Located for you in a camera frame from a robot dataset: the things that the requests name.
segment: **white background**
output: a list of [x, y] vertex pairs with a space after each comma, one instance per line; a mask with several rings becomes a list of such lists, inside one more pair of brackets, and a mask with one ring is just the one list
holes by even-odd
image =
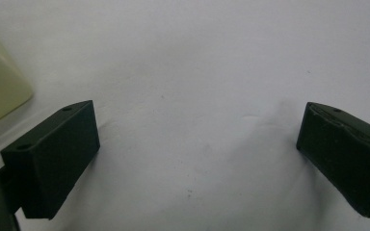
[[370, 1], [0, 0], [0, 39], [35, 91], [0, 150], [88, 99], [102, 145], [23, 231], [370, 230], [295, 149], [307, 101], [370, 122]]

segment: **black rubber pad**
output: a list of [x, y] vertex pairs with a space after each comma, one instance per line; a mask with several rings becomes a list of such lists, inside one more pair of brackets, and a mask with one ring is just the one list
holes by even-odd
[[92, 101], [62, 108], [1, 151], [26, 218], [53, 218], [100, 147]]
[[370, 218], [370, 124], [330, 106], [308, 103], [297, 148]]

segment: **screw hole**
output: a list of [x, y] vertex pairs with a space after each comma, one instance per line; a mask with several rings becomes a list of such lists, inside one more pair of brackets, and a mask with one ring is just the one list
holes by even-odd
[[31, 147], [32, 145], [30, 143], [28, 144], [23, 144], [23, 145], [20, 145], [18, 146], [16, 149], [17, 150], [25, 150], [25, 149], [28, 149], [29, 147]]

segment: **white surface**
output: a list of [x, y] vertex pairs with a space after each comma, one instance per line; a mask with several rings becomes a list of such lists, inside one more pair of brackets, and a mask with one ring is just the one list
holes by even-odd
[[0, 150], [87, 99], [102, 144], [23, 231], [370, 230], [294, 146], [307, 101], [370, 122], [370, 1], [0, 0], [0, 39], [36, 93]]

